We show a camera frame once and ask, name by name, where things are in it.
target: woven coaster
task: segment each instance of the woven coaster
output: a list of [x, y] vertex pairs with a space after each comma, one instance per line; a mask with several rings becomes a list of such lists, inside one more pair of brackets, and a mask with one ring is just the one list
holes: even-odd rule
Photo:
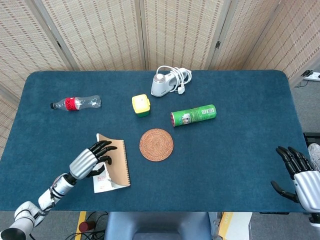
[[174, 141], [165, 130], [154, 128], [146, 131], [140, 140], [140, 152], [152, 161], [160, 162], [170, 156], [174, 149]]

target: silver robotic hand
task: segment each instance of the silver robotic hand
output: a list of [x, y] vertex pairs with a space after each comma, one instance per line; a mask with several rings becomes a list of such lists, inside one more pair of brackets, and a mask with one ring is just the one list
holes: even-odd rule
[[285, 167], [295, 186], [295, 193], [284, 191], [275, 181], [271, 181], [274, 190], [281, 196], [300, 203], [309, 213], [310, 224], [320, 237], [320, 172], [316, 171], [307, 158], [292, 147], [278, 146], [276, 152], [282, 157]]
[[103, 165], [99, 170], [93, 168], [101, 162], [112, 164], [109, 156], [103, 156], [115, 146], [111, 141], [99, 141], [90, 148], [86, 148], [70, 164], [70, 172], [58, 176], [38, 199], [40, 207], [30, 201], [20, 205], [14, 213], [14, 223], [0, 232], [0, 240], [25, 240], [32, 230], [39, 225], [49, 211], [60, 201], [77, 183], [77, 180], [101, 174], [105, 170]]

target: red object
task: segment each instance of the red object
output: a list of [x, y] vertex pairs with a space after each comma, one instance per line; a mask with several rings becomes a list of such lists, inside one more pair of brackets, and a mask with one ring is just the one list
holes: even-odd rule
[[79, 225], [79, 231], [82, 233], [88, 232], [91, 229], [94, 229], [96, 226], [96, 223], [94, 221], [83, 221]]
[[76, 98], [75, 97], [67, 97], [64, 101], [65, 108], [68, 111], [77, 111], [78, 109], [76, 108]]

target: can label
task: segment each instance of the can label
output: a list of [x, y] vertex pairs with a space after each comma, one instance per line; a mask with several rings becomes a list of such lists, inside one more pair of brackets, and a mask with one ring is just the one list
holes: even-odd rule
[[217, 115], [214, 105], [200, 106], [192, 109], [175, 111], [171, 113], [171, 122], [174, 127], [213, 119]]
[[78, 109], [76, 108], [76, 98], [75, 97], [67, 97], [64, 101], [65, 108], [68, 111], [77, 111]]

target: table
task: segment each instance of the table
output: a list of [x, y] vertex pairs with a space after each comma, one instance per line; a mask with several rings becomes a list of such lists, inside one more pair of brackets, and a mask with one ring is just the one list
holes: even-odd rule
[[[308, 154], [288, 80], [277, 70], [192, 71], [183, 95], [151, 96], [154, 71], [43, 71], [26, 80], [0, 161], [0, 211], [38, 197], [96, 133], [125, 141], [131, 186], [94, 194], [83, 179], [55, 210], [302, 212], [270, 181], [294, 192], [275, 151]], [[147, 94], [151, 111], [137, 117], [131, 98]], [[100, 95], [101, 108], [52, 110], [65, 97]], [[170, 112], [214, 104], [215, 119], [173, 128]], [[144, 132], [161, 128], [174, 141], [171, 156], [146, 160]]]

